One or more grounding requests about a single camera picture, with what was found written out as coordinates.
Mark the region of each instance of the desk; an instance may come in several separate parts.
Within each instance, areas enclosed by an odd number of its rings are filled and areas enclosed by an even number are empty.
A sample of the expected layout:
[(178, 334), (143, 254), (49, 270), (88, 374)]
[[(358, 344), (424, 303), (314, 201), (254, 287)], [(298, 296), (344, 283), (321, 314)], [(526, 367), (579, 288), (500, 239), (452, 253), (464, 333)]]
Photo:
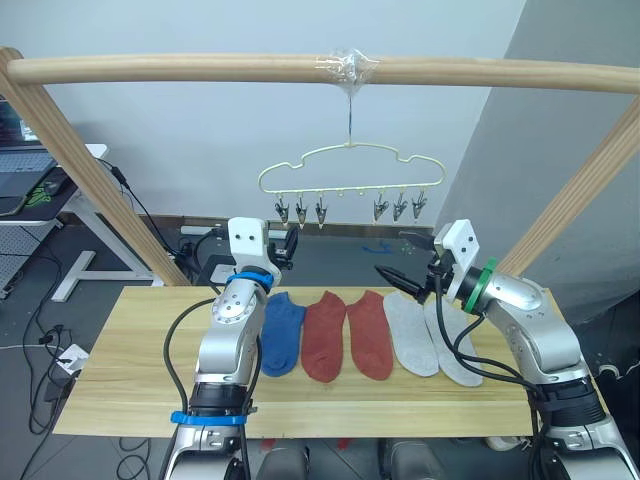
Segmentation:
[[(365, 287), (326, 287), (346, 304)], [(324, 287), (277, 288), (309, 305)], [(392, 288), (371, 288), (383, 295)], [(169, 414), (180, 399), (162, 363), (171, 322), (186, 307), (211, 297), (206, 287), (126, 287), (62, 412), (55, 433), (169, 437)], [(172, 359), (188, 394), (209, 309), (185, 318), (174, 335)], [(310, 379), (300, 362), (282, 377), (260, 375), (254, 394), (258, 412), (247, 423), (252, 438), (276, 437), (467, 437), (527, 435), (529, 408), (521, 387), (485, 379), (478, 388), (455, 384), (443, 373), (421, 378), (397, 360), (389, 379), (360, 373), (351, 359), (344, 324), (342, 371), (330, 384)], [(479, 355), (514, 365), (498, 330), (484, 322), (473, 333)]]
[[(108, 152), (106, 145), (102, 144), (88, 144), (86, 147), (96, 159), (104, 158)], [(58, 213), (63, 209), (75, 213), (130, 270), (87, 270), (87, 267), (95, 256), (95, 252), (85, 250), (80, 253), (78, 259), (62, 279), (60, 285), (52, 295), (51, 300), (54, 302), (66, 301), (80, 280), (152, 281), (154, 279), (153, 273), (131, 252), (117, 235), (113, 233), (104, 221), (96, 215), (95, 207), (82, 195), (82, 192), (80, 192), (78, 187), (73, 183), (65, 188), (59, 195), (52, 197), (51, 202), (47, 204), (32, 208), (25, 207), (15, 215), (0, 217), (0, 226), (45, 226), (55, 220)]]

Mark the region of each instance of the gray floor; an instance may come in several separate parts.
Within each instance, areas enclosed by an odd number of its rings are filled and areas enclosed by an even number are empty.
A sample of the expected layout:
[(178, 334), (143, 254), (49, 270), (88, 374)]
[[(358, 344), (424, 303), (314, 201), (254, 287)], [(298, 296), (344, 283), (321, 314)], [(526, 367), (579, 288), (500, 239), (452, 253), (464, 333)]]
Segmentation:
[[(170, 241), (177, 235), (170, 233)], [(301, 237), (294, 259), (293, 271), (285, 272), (283, 285), (383, 285), (373, 270), (376, 263), (397, 267), (421, 279), (425, 273), (424, 257), (407, 248), (401, 241), (384, 241), (392, 253), (371, 253), (384, 250), (374, 239)], [(47, 245), (68, 268), (81, 250), (95, 250), (93, 267), (116, 269), (121, 267), (106, 247), (86, 228), (67, 226), (52, 233)], [(206, 245), (207, 253), (222, 253), (215, 243)], [(55, 271), (51, 264), (31, 260), (24, 269), (24, 278), (15, 291), (0, 303), (0, 345), (21, 342), (22, 332), (32, 309), (48, 288)], [(75, 343), (90, 351), (115, 303), (123, 282), (81, 282), (69, 301), (48, 302), (42, 313), (45, 326), (63, 323), (73, 330)], [(29, 343), (37, 341), (34, 333)], [(42, 371), (46, 353), (34, 349), (37, 369)], [(0, 479), (17, 479), (36, 448), (40, 437), (27, 430), (26, 366), (20, 349), (0, 350)], [(127, 439), (131, 445), (134, 439)], [(377, 479), (377, 450), (375, 439), (357, 439), (346, 450), (339, 450), (336, 439), (308, 441), (311, 449), (311, 479)], [(436, 454), (450, 472), (450, 480), (492, 480), (523, 478), (526, 453), (518, 449), (497, 453), (484, 446), (480, 439), (429, 440)], [(151, 478), (157, 478), (168, 440), (153, 439), (150, 455)], [(250, 441), (250, 456), (254, 475), (264, 458), (260, 441)], [(117, 438), (52, 435), (34, 462), (33, 479), (113, 479), (118, 462), (125, 453), (118, 448)], [(125, 468), (138, 469), (131, 460)]]

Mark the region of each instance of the white desk leg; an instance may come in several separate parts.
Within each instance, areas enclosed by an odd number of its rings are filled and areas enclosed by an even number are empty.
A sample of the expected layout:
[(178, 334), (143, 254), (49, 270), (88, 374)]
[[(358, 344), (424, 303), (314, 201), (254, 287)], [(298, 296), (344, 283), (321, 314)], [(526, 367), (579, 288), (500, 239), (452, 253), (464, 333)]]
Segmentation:
[(65, 302), (80, 280), (152, 281), (154, 275), (133, 252), (96, 215), (93, 205), (81, 193), (75, 194), (67, 202), (67, 208), (74, 212), (96, 236), (115, 253), (131, 270), (92, 271), (87, 267), (96, 252), (83, 251), (67, 272), (51, 300)]

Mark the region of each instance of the blue tape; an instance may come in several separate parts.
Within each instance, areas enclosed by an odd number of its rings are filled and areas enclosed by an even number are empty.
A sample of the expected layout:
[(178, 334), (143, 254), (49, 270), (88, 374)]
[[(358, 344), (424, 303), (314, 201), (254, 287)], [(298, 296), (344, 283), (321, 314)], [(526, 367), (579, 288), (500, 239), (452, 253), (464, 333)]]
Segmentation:
[(233, 280), (234, 278), (244, 278), (246, 280), (260, 282), (267, 288), (267, 290), (269, 290), (273, 286), (273, 275), (271, 275), (270, 273), (267, 273), (266, 275), (261, 275), (255, 272), (236, 273), (235, 275), (231, 275), (229, 278), (227, 278), (227, 285), (229, 285), (229, 282), (231, 282), (231, 280)]
[(244, 425), (247, 423), (246, 415), (224, 416), (224, 417), (195, 417), (175, 411), (171, 414), (171, 423), (181, 425), (198, 425), (207, 427), (231, 427), (233, 425)]

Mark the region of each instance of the wooden frame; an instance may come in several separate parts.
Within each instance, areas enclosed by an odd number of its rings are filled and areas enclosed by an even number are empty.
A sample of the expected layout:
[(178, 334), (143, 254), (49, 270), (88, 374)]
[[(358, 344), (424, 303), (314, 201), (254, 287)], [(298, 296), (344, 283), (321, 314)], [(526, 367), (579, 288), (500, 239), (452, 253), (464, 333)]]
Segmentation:
[[(466, 85), (640, 94), (640, 69), (533, 60), (382, 57), (368, 83)], [(167, 54), (23, 59), (0, 47), (0, 95), (24, 118), (69, 176), (167, 285), (187, 280), (128, 207), (42, 85), (210, 81), (332, 83), (327, 55)], [(499, 268), (520, 275), (640, 148), (640, 98), (511, 249)]]

